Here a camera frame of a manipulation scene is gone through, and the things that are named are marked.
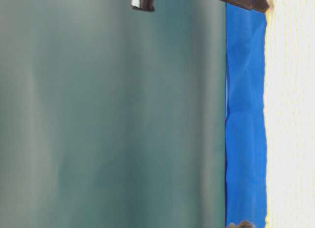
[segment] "blue fabric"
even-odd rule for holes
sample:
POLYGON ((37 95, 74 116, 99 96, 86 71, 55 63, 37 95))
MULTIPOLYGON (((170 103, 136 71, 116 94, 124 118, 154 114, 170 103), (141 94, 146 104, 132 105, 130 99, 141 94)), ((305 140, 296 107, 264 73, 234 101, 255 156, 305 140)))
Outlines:
POLYGON ((226 222, 265 226, 266 136, 263 116, 263 14, 226 7, 226 222))

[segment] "blue cloth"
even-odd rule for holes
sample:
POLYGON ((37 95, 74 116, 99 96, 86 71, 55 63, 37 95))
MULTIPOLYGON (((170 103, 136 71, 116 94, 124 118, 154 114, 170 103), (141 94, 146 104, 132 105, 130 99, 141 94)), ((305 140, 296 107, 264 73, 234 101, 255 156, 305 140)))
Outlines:
POLYGON ((263 14, 226 7, 226 223, 265 226, 266 135, 263 115, 263 14))

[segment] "green backdrop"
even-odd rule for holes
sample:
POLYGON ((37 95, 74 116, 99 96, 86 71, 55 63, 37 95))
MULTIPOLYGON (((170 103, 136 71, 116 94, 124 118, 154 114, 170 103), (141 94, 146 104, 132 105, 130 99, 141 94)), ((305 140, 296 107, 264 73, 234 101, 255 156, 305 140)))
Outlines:
POLYGON ((0 0, 0 227, 224 227, 225 5, 0 0))

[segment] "dark green fabric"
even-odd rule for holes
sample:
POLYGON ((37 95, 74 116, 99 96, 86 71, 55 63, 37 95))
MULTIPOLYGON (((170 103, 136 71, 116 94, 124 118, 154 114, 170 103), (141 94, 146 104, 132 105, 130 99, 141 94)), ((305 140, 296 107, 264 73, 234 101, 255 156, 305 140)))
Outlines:
POLYGON ((0 227, 224 227, 225 6, 0 0, 0 227))

